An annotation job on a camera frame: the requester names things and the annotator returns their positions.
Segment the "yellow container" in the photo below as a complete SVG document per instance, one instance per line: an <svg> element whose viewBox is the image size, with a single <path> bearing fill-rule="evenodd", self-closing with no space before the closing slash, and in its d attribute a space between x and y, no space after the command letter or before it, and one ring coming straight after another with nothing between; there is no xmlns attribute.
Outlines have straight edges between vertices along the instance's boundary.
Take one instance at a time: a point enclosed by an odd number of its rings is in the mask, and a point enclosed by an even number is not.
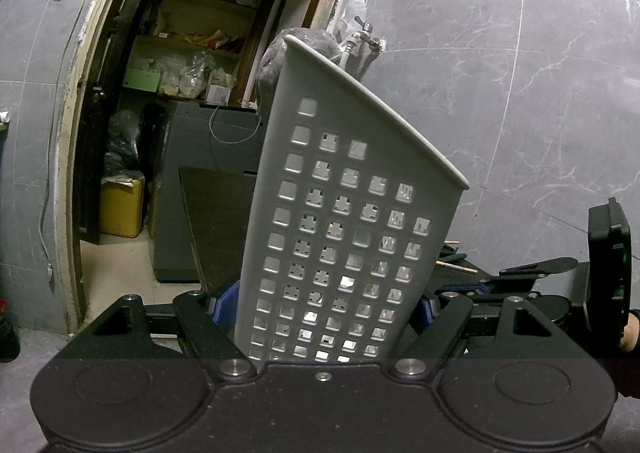
<svg viewBox="0 0 640 453"><path fill-rule="evenodd" d="M142 198L145 179L132 186L105 182L100 188L100 232L135 238L142 228Z"/></svg>

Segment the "green box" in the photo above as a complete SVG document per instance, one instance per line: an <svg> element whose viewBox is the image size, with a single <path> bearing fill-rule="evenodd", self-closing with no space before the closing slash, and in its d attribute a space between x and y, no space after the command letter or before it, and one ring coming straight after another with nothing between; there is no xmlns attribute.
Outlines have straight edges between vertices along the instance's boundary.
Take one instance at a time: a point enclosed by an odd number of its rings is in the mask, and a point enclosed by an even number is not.
<svg viewBox="0 0 640 453"><path fill-rule="evenodd" d="M157 92L158 84L160 84L160 77L160 74L156 74L154 72L145 72L144 70L127 68L127 73L124 74L122 86L125 88L146 90L147 92Z"/></svg>

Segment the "wooden stick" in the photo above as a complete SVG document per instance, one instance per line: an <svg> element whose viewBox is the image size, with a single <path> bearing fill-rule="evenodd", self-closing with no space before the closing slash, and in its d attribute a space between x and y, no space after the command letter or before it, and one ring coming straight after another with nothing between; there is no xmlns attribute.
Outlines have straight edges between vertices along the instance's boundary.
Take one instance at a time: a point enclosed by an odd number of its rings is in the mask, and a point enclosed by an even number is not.
<svg viewBox="0 0 640 453"><path fill-rule="evenodd" d="M453 263L446 263L444 261L436 261L436 265L445 267L446 269L453 269L454 271L462 271L463 273L477 274L477 269L471 269L469 267L462 267L461 265L454 265Z"/></svg>

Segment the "white laundry basket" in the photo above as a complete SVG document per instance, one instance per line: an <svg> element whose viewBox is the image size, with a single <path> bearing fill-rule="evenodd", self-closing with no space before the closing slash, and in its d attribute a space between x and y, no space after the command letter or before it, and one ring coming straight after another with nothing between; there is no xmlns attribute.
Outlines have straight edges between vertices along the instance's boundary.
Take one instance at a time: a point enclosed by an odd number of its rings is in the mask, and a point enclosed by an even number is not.
<svg viewBox="0 0 640 453"><path fill-rule="evenodd" d="M254 361L385 357L468 182L397 113L287 36L251 208L236 344Z"/></svg>

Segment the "square hole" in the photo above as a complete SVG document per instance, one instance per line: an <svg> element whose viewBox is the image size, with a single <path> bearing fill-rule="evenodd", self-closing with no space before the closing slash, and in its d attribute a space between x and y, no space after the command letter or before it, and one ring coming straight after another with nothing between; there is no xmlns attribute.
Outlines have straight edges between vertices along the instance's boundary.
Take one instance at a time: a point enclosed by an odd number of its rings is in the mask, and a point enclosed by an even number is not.
<svg viewBox="0 0 640 453"><path fill-rule="evenodd" d="M427 236L429 234L429 223L430 220L418 216L418 218L415 219L414 233L421 237Z"/></svg>
<svg viewBox="0 0 640 453"><path fill-rule="evenodd" d="M369 183L369 193L384 195L386 192L386 178L373 175Z"/></svg>
<svg viewBox="0 0 640 453"><path fill-rule="evenodd" d="M303 214L300 219L300 231L304 231L305 233L314 233L316 232L316 225L318 224L318 219L311 214Z"/></svg>
<svg viewBox="0 0 640 453"><path fill-rule="evenodd" d="M396 279L398 281L407 282L411 279L411 275L414 271L412 271L411 267L405 267L401 265L398 267L398 272L396 273Z"/></svg>
<svg viewBox="0 0 640 453"><path fill-rule="evenodd" d="M284 339L274 339L271 341L271 349L276 352L284 352L287 349L287 341Z"/></svg>
<svg viewBox="0 0 640 453"><path fill-rule="evenodd" d="M400 289L391 289L386 300L389 303L402 303L402 291Z"/></svg>
<svg viewBox="0 0 640 453"><path fill-rule="evenodd" d="M273 294L276 292L276 282L273 279L262 278L260 280L260 290L267 294Z"/></svg>
<svg viewBox="0 0 640 453"><path fill-rule="evenodd" d="M364 325L362 323L351 323L349 326L349 334L352 336L361 336L364 334Z"/></svg>
<svg viewBox="0 0 640 453"><path fill-rule="evenodd" d="M326 321L327 330L333 330L337 332L338 330L340 330L340 326L341 326L341 323L339 319L330 317Z"/></svg>
<svg viewBox="0 0 640 453"><path fill-rule="evenodd" d="M380 285L378 285L377 283L367 283L364 286L362 295L368 298L377 298L380 295Z"/></svg>
<svg viewBox="0 0 640 453"><path fill-rule="evenodd" d="M353 352L356 349L356 342L347 339L342 344L342 349L345 352Z"/></svg>
<svg viewBox="0 0 640 453"><path fill-rule="evenodd" d="M324 261L324 263L335 263L335 257L337 255L337 249L333 247L323 247L320 252L320 261Z"/></svg>
<svg viewBox="0 0 640 453"><path fill-rule="evenodd" d="M329 222L326 228L326 237L332 240L341 240L344 226L339 222Z"/></svg>
<svg viewBox="0 0 640 453"><path fill-rule="evenodd" d="M298 287L294 287L293 285L287 285L284 288L283 296L287 299L291 299L295 301L296 299L298 299L299 295L300 295L300 289Z"/></svg>
<svg viewBox="0 0 640 453"><path fill-rule="evenodd" d="M382 321L383 323L391 323L394 320L395 315L395 310L391 310L390 308L383 308L382 311L380 311L380 321Z"/></svg>
<svg viewBox="0 0 640 453"><path fill-rule="evenodd" d="M322 306L322 292L310 292L307 303L316 307Z"/></svg>
<svg viewBox="0 0 640 453"><path fill-rule="evenodd" d="M389 214L389 221L386 225L393 227L394 229L402 229L404 227L404 213L402 213L402 211L392 209Z"/></svg>
<svg viewBox="0 0 640 453"><path fill-rule="evenodd" d="M356 308L356 316L359 318L368 318L371 315L371 305L359 303Z"/></svg>
<svg viewBox="0 0 640 453"><path fill-rule="evenodd" d="M398 186L398 193L396 193L396 200L400 200L401 202L411 202L414 196L414 187L409 184L402 184Z"/></svg>
<svg viewBox="0 0 640 453"><path fill-rule="evenodd" d="M264 258L264 269L270 273L277 273L280 270L280 260L267 256Z"/></svg>
<svg viewBox="0 0 640 453"><path fill-rule="evenodd" d="M269 241L267 242L267 246L270 249L281 251L282 249L284 249L284 236L279 235L278 233L271 233L269 235Z"/></svg>
<svg viewBox="0 0 640 453"><path fill-rule="evenodd" d="M305 240L296 241L296 245L293 247L294 255L304 256L306 258L306 256L308 256L310 252L311 245L309 245L309 242L306 242Z"/></svg>
<svg viewBox="0 0 640 453"><path fill-rule="evenodd" d="M406 244L404 257L409 259L418 259L420 258L421 251L422 251L422 246L419 243L409 242Z"/></svg>
<svg viewBox="0 0 640 453"><path fill-rule="evenodd" d="M320 139L320 149L334 152L338 149L338 136L333 133L323 133Z"/></svg>
<svg viewBox="0 0 640 453"><path fill-rule="evenodd" d="M376 341L384 341L386 336L386 330L384 328L374 328L371 333L371 339Z"/></svg>
<svg viewBox="0 0 640 453"><path fill-rule="evenodd" d="M267 320L264 318L254 318L254 328L258 330L267 330Z"/></svg>
<svg viewBox="0 0 640 453"><path fill-rule="evenodd" d="M311 341L311 337L313 336L313 332L311 330L307 330L306 328L300 328L300 332L298 332L298 339L300 341L306 341L307 343Z"/></svg>
<svg viewBox="0 0 640 453"><path fill-rule="evenodd" d="M342 172L342 179L340 179L340 184L343 186L347 186L348 188L356 188L358 187L358 178L360 177L360 172L356 169L345 168Z"/></svg>
<svg viewBox="0 0 640 453"><path fill-rule="evenodd" d="M316 208L322 207L322 191L316 188L309 189L306 194L306 205Z"/></svg>
<svg viewBox="0 0 640 453"><path fill-rule="evenodd" d="M303 162L304 160L302 159L302 155L289 153L287 155L287 160L284 163L284 169L292 173L300 173L302 171Z"/></svg>
<svg viewBox="0 0 640 453"><path fill-rule="evenodd" d="M293 307L288 307L283 305L280 307L280 317L284 319L293 319L293 316L296 315L296 311Z"/></svg>
<svg viewBox="0 0 640 453"><path fill-rule="evenodd" d="M334 303L331 305L331 310L336 312L347 312L347 307L349 304L345 298L336 298L334 299Z"/></svg>
<svg viewBox="0 0 640 453"><path fill-rule="evenodd" d="M378 249L383 253L389 253L392 255L396 251L396 239L394 237L382 237L380 240L380 247Z"/></svg>
<svg viewBox="0 0 640 453"><path fill-rule="evenodd" d="M296 126L293 129L293 135L291 136L291 142L294 144L300 144L302 146L306 146L309 144L309 139L311 138L311 130L306 126Z"/></svg>
<svg viewBox="0 0 640 453"><path fill-rule="evenodd" d="M276 323L276 334L279 336L284 336L286 338L289 337L289 333L291 332L291 328L289 325L284 323Z"/></svg>
<svg viewBox="0 0 640 453"><path fill-rule="evenodd" d="M296 186L293 182L287 182L286 180L283 180L280 183L280 191L278 191L278 197L284 198L285 200L295 200L297 189L298 186Z"/></svg>
<svg viewBox="0 0 640 453"><path fill-rule="evenodd" d="M335 199L334 211L340 214L349 214L351 211L351 199L344 195L340 195Z"/></svg>
<svg viewBox="0 0 640 453"><path fill-rule="evenodd" d="M356 233L353 235L353 245L368 247L369 243L371 243L371 232L366 229L356 229Z"/></svg>
<svg viewBox="0 0 640 453"><path fill-rule="evenodd" d="M359 140L352 140L349 147L349 156L363 160L367 152L367 143Z"/></svg>
<svg viewBox="0 0 640 453"><path fill-rule="evenodd" d="M318 108L318 102L315 99L311 99L311 97L303 97L302 100L300 100L300 106L298 107L298 112L301 115L313 117L316 115L317 108Z"/></svg>
<svg viewBox="0 0 640 453"><path fill-rule="evenodd" d="M302 316L302 321L305 323L309 323L310 325L315 325L318 320L318 313L307 310L305 314Z"/></svg>
<svg viewBox="0 0 640 453"><path fill-rule="evenodd" d="M362 208L360 217L367 222L375 222L378 219L378 206L367 202Z"/></svg>
<svg viewBox="0 0 640 453"><path fill-rule="evenodd" d="M352 271L359 271L360 269L362 269L363 263L364 263L364 258L361 255L356 255L354 253L351 253L347 257L347 264L345 265L345 267L347 269L351 269Z"/></svg>
<svg viewBox="0 0 640 453"><path fill-rule="evenodd" d="M264 337L258 334L251 334L251 344L257 347L264 346Z"/></svg>
<svg viewBox="0 0 640 453"><path fill-rule="evenodd" d="M289 277L293 279L303 279L303 277L305 277L305 266L299 263L289 265Z"/></svg>
<svg viewBox="0 0 640 453"><path fill-rule="evenodd" d="M322 337L320 338L320 346L322 347L333 348L334 342L335 337L328 336L327 334L322 335Z"/></svg>
<svg viewBox="0 0 640 453"><path fill-rule="evenodd" d="M385 277L386 273L388 273L389 271L389 264L387 261L379 261L378 263L376 263L372 269L371 269L371 274L373 274L373 276L380 276L380 277Z"/></svg>
<svg viewBox="0 0 640 453"><path fill-rule="evenodd" d="M262 360L262 351L257 350L255 348L250 348L248 355L249 355L249 359L253 359L255 361L261 361Z"/></svg>
<svg viewBox="0 0 640 453"><path fill-rule="evenodd" d="M376 357L378 355L378 347L374 345L367 345L364 347L364 354L366 356Z"/></svg>
<svg viewBox="0 0 640 453"><path fill-rule="evenodd" d="M345 292L353 292L354 283L356 283L356 280L354 278L350 278L349 276L342 276L338 289Z"/></svg>
<svg viewBox="0 0 640 453"><path fill-rule="evenodd" d="M283 208L276 208L273 213L273 223L287 227L291 218L291 211Z"/></svg>
<svg viewBox="0 0 640 453"><path fill-rule="evenodd" d="M293 355L298 357L306 357L306 347L296 345L295 347L293 347Z"/></svg>
<svg viewBox="0 0 640 453"><path fill-rule="evenodd" d="M329 180L329 169L331 166L328 162L319 160L316 162L312 175L320 180Z"/></svg>
<svg viewBox="0 0 640 453"><path fill-rule="evenodd" d="M317 271L314 276L314 283L316 285L322 285L323 287L329 285L329 274L327 271Z"/></svg>
<svg viewBox="0 0 640 453"><path fill-rule="evenodd" d="M255 303L255 309L260 312L265 312L268 314L271 312L271 301L266 299L258 298L258 301Z"/></svg>

